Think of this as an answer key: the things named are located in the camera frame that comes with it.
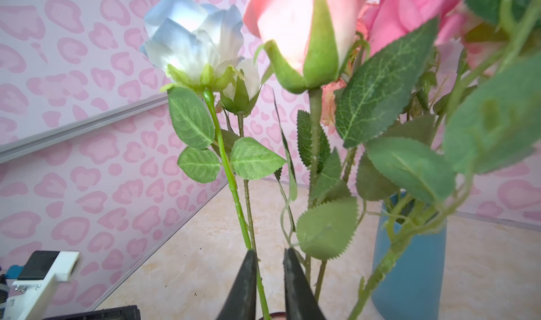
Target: light pink rose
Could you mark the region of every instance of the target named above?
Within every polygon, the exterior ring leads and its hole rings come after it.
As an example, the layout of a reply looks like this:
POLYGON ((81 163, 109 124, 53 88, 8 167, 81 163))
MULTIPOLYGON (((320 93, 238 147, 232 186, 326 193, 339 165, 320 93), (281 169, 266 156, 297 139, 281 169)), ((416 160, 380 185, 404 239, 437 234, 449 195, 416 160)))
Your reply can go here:
POLYGON ((324 126, 329 127, 329 135, 333 134, 336 131, 336 117, 334 113, 336 112, 336 103, 334 102, 334 91, 346 87, 346 82, 343 79, 339 81, 332 82, 323 86, 322 96, 322 105, 321 105, 321 123, 324 126))
MULTIPOLYGON (((340 63, 355 40, 355 26, 367 0, 327 0, 340 63)), ((250 0, 244 23, 263 43, 274 40, 289 65, 302 74, 308 51, 314 0, 250 0)))
POLYGON ((370 35, 371 55, 437 16, 441 22, 436 45, 445 43, 465 20, 464 14, 452 11, 459 3, 460 0, 380 0, 379 7, 363 17, 370 35))

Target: serrated leaf edge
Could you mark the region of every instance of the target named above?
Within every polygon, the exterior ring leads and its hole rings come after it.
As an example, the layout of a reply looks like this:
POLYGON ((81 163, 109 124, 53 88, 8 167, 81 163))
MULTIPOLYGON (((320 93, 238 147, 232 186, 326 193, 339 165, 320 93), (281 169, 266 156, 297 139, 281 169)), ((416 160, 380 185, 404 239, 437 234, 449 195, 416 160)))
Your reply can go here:
MULTIPOLYGON (((332 203, 332 202, 337 202, 337 201, 339 201, 339 200, 346 200, 346 199, 355 199, 355 204, 357 203, 357 198, 356 198, 355 196, 351 196, 351 197, 348 197, 348 198, 335 199, 335 200, 332 200, 332 201, 330 201, 330 202, 324 202, 323 204, 317 205, 317 206, 315 206, 315 207, 312 208, 312 209, 307 209, 306 211, 304 211, 304 212, 297 218, 297 226, 299 225, 299 219, 300 219, 303 215, 307 214, 309 211, 312 211, 312 210, 314 210, 314 209, 316 209, 316 208, 319 208, 319 207, 321 207, 321 206, 330 204, 330 203, 332 203)), ((356 211, 357 211, 357 214, 356 214, 356 216, 355 216, 355 220, 357 220, 357 217, 359 216, 359 207, 358 207, 358 206, 357 206, 356 211)), ((341 256, 341 255, 349 248, 349 245, 350 245, 351 242, 353 241, 353 237, 355 236, 355 233, 356 233, 356 232, 357 232, 357 228, 354 229, 353 234, 351 235, 350 239, 349 239, 348 242, 346 243, 346 246, 344 247, 344 249, 343 249, 341 252, 339 252, 336 256, 329 257, 328 260, 333 260, 333 259, 336 259, 337 257, 341 256)))

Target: pink rose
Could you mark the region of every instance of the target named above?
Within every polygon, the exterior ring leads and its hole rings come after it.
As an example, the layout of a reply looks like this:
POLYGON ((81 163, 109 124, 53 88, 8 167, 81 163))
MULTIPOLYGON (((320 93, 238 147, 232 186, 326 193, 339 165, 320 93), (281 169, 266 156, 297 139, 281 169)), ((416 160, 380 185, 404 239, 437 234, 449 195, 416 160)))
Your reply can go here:
MULTIPOLYGON (((483 20, 478 18, 476 15, 471 13, 465 6, 461 7, 460 11, 465 14, 466 21, 463 26, 460 28, 460 42, 466 49, 466 62, 470 69, 475 69, 479 66, 485 59, 490 57, 494 52, 498 51, 504 47, 507 42, 506 39, 497 40, 490 39, 487 41, 471 42, 466 39, 466 35, 471 32, 474 28, 481 25, 483 20)), ((484 74, 487 76, 493 76, 498 70, 499 63, 495 63, 487 70, 484 74)))
MULTIPOLYGON (((355 26, 366 0, 327 0, 340 65, 355 40, 355 26)), ((244 23, 263 43, 274 40, 289 65, 302 74, 314 0, 250 0, 244 23)))
POLYGON ((370 35, 371 55, 436 16, 441 19, 436 45, 447 42, 465 20, 463 14, 452 11, 459 3, 460 0, 380 0, 379 7, 363 17, 370 35))
POLYGON ((361 11, 359 12, 359 17, 357 19, 357 31, 362 33, 362 36, 365 40, 369 39, 369 30, 366 27, 365 18, 370 18, 370 22, 373 22, 371 19, 372 16, 378 13, 379 4, 377 3, 367 3, 363 5, 361 11))
POLYGON ((346 82, 343 79, 332 82, 323 86, 322 105, 321 105, 321 123, 329 127, 329 135, 336 131, 336 103, 334 102, 334 91, 346 87, 346 82))

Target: green stem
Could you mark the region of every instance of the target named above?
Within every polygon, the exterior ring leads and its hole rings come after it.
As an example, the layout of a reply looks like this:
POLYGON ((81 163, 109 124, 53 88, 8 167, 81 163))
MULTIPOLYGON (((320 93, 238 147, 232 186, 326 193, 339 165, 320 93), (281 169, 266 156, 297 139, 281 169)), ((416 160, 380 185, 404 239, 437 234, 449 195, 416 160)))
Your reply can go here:
MULTIPOLYGON (((321 125, 319 121, 321 120, 321 88, 308 90, 308 97, 310 99, 310 123, 312 127, 312 161, 310 165, 310 186, 309 192, 312 192, 315 187, 315 181, 318 178, 318 162, 319 162, 319 130, 321 125)), ((308 198, 308 209, 314 208, 315 200, 308 198)), ((306 280, 308 285, 310 284, 310 275, 312 273, 312 257, 308 254, 305 259, 306 265, 306 280)))
POLYGON ((293 219, 293 214, 291 213, 291 207, 289 206, 289 199, 287 198, 286 192, 283 190, 282 183, 278 181, 278 186, 280 186, 280 193, 282 194, 283 201, 287 204, 287 212, 289 214, 289 223, 291 224, 291 229, 289 230, 289 238, 291 235, 296 232, 295 221, 293 219))
POLYGON ((347 150, 346 159, 344 160, 343 168, 343 177, 342 181, 347 184, 349 180, 349 174, 351 173, 351 167, 353 166, 353 161, 355 160, 355 154, 357 153, 357 147, 350 148, 347 150))
POLYGON ((404 197, 401 198, 401 200, 393 208, 391 215, 389 215, 389 220, 387 220, 387 235, 389 236, 390 241, 393 241, 394 238, 394 223, 396 222, 397 216, 400 215, 402 210, 412 199, 413 197, 409 193, 404 195, 404 197))
POLYGON ((214 107, 214 94, 209 89, 203 91, 203 97, 212 117, 214 123, 214 130, 216 130, 216 137, 218 139, 218 146, 220 148, 220 157, 222 158, 223 169, 226 172, 227 181, 229 182, 229 190, 233 195, 233 201, 235 202, 235 209, 237 212, 237 217, 239 218, 240 229, 242 231, 242 237, 244 239, 244 244, 246 249, 251 250, 252 244, 250 242, 250 236, 248 235, 248 228, 246 226, 246 221, 244 220, 244 213, 242 212, 242 206, 240 204, 239 192, 237 190, 237 185, 235 181, 235 175, 231 169, 231 164, 229 163, 229 158, 227 158, 226 148, 223 145, 222 130, 220 129, 220 122, 216 116, 216 109, 214 107))
POLYGON ((500 1, 500 25, 509 36, 513 35, 517 27, 517 22, 515 22, 513 13, 511 13, 512 6, 513 0, 500 1))
MULTIPOLYGON (((244 114, 239 114, 237 116, 239 121, 239 135, 240 138, 244 137, 244 114)), ((250 192, 248 189, 248 180, 244 179, 244 196, 246 198, 246 215, 248 217, 248 230, 250 231, 250 239, 252 241, 252 248, 254 249, 255 256, 258 256, 258 249, 255 246, 255 231, 254 231, 254 222, 252 219, 252 208, 250 205, 250 192)), ((263 280, 261 279, 261 273, 259 271, 259 262, 256 266, 257 268, 257 286, 259 299, 261 301, 261 311, 263 313, 263 318, 265 320, 271 320, 271 314, 269 313, 269 306, 267 305, 267 297, 265 296, 265 290, 263 288, 263 280)))
POLYGON ((361 217, 359 218, 359 221, 357 221, 357 228, 359 227, 359 225, 361 224, 362 220, 365 218, 365 215, 366 215, 366 200, 363 199, 362 200, 362 213, 361 213, 361 217))
MULTIPOLYGON (((456 68, 456 79, 454 80, 453 89, 458 85, 460 80, 462 80, 462 75, 464 74, 464 72, 466 72, 466 67, 467 67, 466 55, 467 55, 466 49, 462 49, 462 52, 460 53, 460 57, 458 58, 458 66, 456 68)), ((445 108, 442 114, 438 116, 436 125, 434 126, 434 130, 432 131, 432 137, 430 138, 430 145, 434 141, 434 138, 436 138, 436 134, 438 133, 438 128, 440 124, 442 123, 446 112, 447 112, 447 105, 445 105, 445 108)))
POLYGON ((309 256, 309 255, 306 255, 306 258, 305 258, 305 277, 306 277, 306 282, 308 282, 308 286, 310 286, 310 282, 311 282, 311 279, 310 279, 311 273, 312 273, 312 257, 309 256))
POLYGON ((531 0, 530 5, 524 12, 524 16, 520 20, 515 33, 511 35, 511 41, 505 48, 504 58, 500 64, 498 72, 508 68, 515 59, 517 59, 524 43, 530 36, 530 33, 535 26, 537 19, 541 15, 541 0, 531 0))
POLYGON ((323 284, 323 276, 325 275, 325 269, 327 268, 327 260, 321 261, 319 267, 318 282, 315 284, 315 300, 319 301, 319 295, 321 294, 321 285, 323 284))
POLYGON ((375 288, 393 269, 393 267, 396 265, 396 261, 406 250, 407 246, 411 241, 411 238, 413 237, 411 236, 409 239, 404 239, 400 242, 391 243, 391 247, 389 247, 389 250, 383 257, 382 261, 380 261, 380 263, 375 268, 374 273, 372 273, 369 280, 366 282, 366 286, 359 291, 359 299, 353 307, 353 310, 351 310, 351 313, 349 314, 347 320, 355 320, 358 318, 375 288))
POLYGON ((366 286, 363 289, 359 290, 359 299, 353 307, 353 310, 351 311, 348 320, 355 320, 361 314, 361 311, 364 308, 369 297, 372 295, 378 284, 383 281, 383 279, 385 279, 385 276, 396 265, 396 261, 400 258, 400 256, 402 256, 409 243, 411 242, 411 239, 417 234, 427 232, 431 229, 436 229, 437 227, 439 227, 441 222, 443 222, 448 215, 454 213, 456 209, 466 200, 466 198, 470 195, 473 175, 467 175, 466 178, 466 190, 463 196, 460 197, 460 199, 454 201, 453 204, 451 204, 451 206, 446 209, 445 213, 441 213, 440 215, 438 215, 429 224, 421 224, 423 225, 421 227, 418 227, 411 222, 403 224, 400 232, 398 232, 395 239, 392 240, 389 250, 374 270, 374 273, 372 273, 372 275, 370 276, 368 282, 366 283, 366 286))
POLYGON ((483 74, 483 72, 487 70, 487 68, 494 65, 494 63, 496 63, 502 55, 503 55, 503 50, 494 52, 490 57, 485 59, 479 66, 477 66, 477 68, 472 70, 462 80, 460 80, 458 84, 455 84, 455 86, 453 87, 453 91, 451 91, 451 94, 449 95, 449 100, 445 107, 445 113, 447 114, 447 122, 451 120, 453 113, 455 112, 456 108, 460 104, 460 100, 462 99, 464 90, 468 88, 468 86, 474 80, 476 80, 477 77, 481 76, 481 74, 483 74))

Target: white rose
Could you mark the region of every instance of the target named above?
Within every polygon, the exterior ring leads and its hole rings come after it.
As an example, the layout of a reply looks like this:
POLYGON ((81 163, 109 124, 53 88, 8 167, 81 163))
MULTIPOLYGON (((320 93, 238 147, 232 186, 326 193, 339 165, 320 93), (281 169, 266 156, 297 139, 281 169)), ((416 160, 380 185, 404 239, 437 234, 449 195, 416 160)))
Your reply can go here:
POLYGON ((243 59, 236 68, 244 74, 244 79, 238 76, 234 84, 229 84, 223 90, 222 105, 234 114, 249 114, 261 89, 258 66, 253 59, 243 59))
MULTIPOLYGON (((259 81, 258 65, 250 58, 241 60, 236 68, 244 73, 244 85, 246 86, 248 100, 251 100, 259 92, 259 87, 261 85, 259 81)), ((234 100, 235 87, 232 84, 229 84, 223 90, 223 94, 229 99, 234 100)))
POLYGON ((145 15, 150 37, 141 51, 156 67, 171 64, 193 82, 199 82, 206 64, 217 77, 237 66, 244 38, 242 16, 236 6, 219 10, 193 0, 161 0, 145 15))

